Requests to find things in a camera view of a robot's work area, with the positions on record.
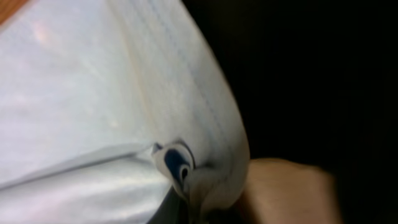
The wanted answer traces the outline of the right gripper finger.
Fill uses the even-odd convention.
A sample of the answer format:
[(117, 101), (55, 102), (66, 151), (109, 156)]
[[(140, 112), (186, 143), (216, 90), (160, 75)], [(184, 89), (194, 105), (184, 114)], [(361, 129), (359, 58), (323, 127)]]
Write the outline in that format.
[(171, 188), (147, 224), (187, 224), (187, 204)]

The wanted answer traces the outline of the light blue printed t-shirt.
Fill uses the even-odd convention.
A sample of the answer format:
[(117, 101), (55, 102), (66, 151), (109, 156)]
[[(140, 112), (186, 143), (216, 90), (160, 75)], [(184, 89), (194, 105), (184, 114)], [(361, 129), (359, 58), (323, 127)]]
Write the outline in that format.
[(181, 1), (34, 1), (1, 26), (1, 222), (191, 222), (240, 197), (249, 144)]

